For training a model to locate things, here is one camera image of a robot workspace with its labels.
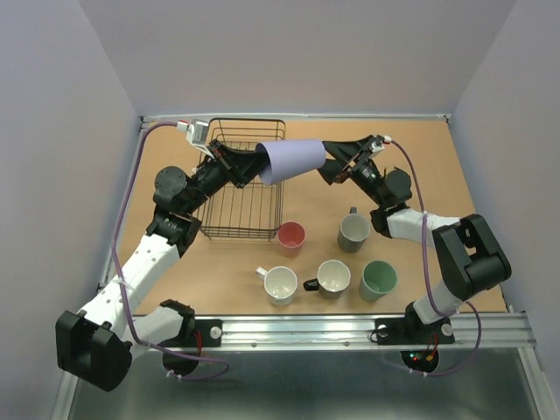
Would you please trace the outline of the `purple plastic cup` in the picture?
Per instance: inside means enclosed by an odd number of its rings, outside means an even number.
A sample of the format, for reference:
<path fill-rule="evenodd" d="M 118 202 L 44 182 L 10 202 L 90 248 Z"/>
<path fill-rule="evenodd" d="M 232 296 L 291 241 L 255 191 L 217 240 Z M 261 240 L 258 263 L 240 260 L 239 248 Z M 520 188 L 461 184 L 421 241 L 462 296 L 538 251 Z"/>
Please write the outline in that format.
<path fill-rule="evenodd" d="M 318 139 L 263 142 L 255 150 L 269 158 L 268 165 L 259 173 L 267 186 L 318 169 L 326 161 L 325 146 Z"/>

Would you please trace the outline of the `black wire dish rack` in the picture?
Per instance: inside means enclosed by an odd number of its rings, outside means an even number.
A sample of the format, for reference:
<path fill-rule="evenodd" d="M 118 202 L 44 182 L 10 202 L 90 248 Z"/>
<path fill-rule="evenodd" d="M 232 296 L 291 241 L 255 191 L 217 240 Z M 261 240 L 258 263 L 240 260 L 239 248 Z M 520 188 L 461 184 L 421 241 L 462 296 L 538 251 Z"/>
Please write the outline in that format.
<path fill-rule="evenodd" d="M 214 118 L 208 141 L 218 140 L 240 151 L 253 151 L 261 142 L 283 141 L 285 122 L 263 118 Z M 209 240 L 271 242 L 283 222 L 284 184 L 265 185 L 254 178 L 240 189 L 227 184 L 195 216 Z"/>

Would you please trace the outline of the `grey ceramic mug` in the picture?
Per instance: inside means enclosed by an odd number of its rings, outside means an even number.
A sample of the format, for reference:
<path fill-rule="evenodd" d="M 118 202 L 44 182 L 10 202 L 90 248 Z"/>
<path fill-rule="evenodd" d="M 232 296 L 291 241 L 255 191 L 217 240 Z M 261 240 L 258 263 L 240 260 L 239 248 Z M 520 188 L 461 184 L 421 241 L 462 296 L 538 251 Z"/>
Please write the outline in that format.
<path fill-rule="evenodd" d="M 370 233 L 370 221 L 358 212 L 356 206 L 352 206 L 339 224 L 338 246 L 346 253 L 356 253 L 364 245 Z"/>

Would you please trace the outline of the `pink plastic cup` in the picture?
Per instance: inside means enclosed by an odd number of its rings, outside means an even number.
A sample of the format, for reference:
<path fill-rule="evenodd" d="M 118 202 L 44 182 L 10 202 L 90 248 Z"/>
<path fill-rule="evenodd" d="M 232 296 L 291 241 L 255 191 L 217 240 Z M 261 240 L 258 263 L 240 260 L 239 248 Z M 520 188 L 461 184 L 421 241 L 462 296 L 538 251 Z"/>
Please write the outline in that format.
<path fill-rule="evenodd" d="M 305 228 L 295 222 L 287 221 L 276 231 L 276 241 L 284 256 L 297 256 L 305 244 Z"/>

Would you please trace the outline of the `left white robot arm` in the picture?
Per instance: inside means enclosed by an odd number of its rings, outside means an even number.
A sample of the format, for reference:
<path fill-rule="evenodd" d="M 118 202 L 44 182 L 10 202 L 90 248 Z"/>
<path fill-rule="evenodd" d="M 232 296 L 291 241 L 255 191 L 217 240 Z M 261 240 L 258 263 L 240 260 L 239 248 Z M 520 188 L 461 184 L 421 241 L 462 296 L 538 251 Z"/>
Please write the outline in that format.
<path fill-rule="evenodd" d="M 192 176 L 177 166 L 163 168 L 154 180 L 153 219 L 136 250 L 126 263 L 115 263 L 115 276 L 91 301 L 56 321 L 59 367 L 111 391 L 141 348 L 188 343 L 195 327 L 189 306 L 167 300 L 138 323 L 132 312 L 192 245 L 201 226 L 194 212 L 227 184 L 243 188 L 269 163 L 262 148 L 236 150 L 213 140 Z"/>

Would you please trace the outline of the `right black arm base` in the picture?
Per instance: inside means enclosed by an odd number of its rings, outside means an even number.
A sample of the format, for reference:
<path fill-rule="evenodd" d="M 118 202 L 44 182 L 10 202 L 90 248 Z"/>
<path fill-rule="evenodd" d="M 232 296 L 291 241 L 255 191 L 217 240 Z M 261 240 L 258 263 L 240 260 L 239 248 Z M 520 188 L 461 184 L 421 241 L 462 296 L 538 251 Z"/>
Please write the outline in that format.
<path fill-rule="evenodd" d="M 432 374 L 438 367 L 441 345 L 455 343 L 448 318 L 425 325 L 408 316 L 378 318 L 368 339 L 380 346 L 405 346 L 400 352 L 402 364 L 423 374 Z"/>

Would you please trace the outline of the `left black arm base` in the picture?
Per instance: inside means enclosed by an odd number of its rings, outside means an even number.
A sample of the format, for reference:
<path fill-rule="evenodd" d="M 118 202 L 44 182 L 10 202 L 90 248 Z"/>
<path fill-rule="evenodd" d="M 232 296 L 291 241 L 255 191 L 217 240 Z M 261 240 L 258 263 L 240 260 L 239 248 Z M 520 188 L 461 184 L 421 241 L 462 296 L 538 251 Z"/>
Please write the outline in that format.
<path fill-rule="evenodd" d="M 202 356 L 204 348 L 219 347 L 221 345 L 221 333 L 223 322 L 221 319 L 210 318 L 192 321 L 188 327 L 182 327 L 178 336 L 165 340 L 161 343 L 163 347 L 190 348 L 187 354 L 191 356 Z M 201 365 L 197 360 L 185 360 L 177 356 L 165 353 L 163 355 L 163 366 L 173 373 L 188 375 Z"/>

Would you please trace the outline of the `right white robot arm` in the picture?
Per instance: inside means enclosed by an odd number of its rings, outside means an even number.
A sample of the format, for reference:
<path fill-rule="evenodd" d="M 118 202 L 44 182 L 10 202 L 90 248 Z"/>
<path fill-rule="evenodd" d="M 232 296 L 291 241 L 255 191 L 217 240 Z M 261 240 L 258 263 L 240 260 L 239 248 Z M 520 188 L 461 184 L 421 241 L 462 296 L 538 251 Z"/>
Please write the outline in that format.
<path fill-rule="evenodd" d="M 392 144 L 388 136 L 369 135 L 351 142 L 325 141 L 329 158 L 319 168 L 323 180 L 342 184 L 352 180 L 376 205 L 371 211 L 374 230 L 387 238 L 417 242 L 426 255 L 433 248 L 442 275 L 426 293 L 409 305 L 402 330 L 413 341 L 434 331 L 434 323 L 454 315 L 461 305 L 512 276 L 510 261 L 485 218 L 443 217 L 408 202 L 422 196 L 415 169 L 379 171 L 374 157 Z"/>

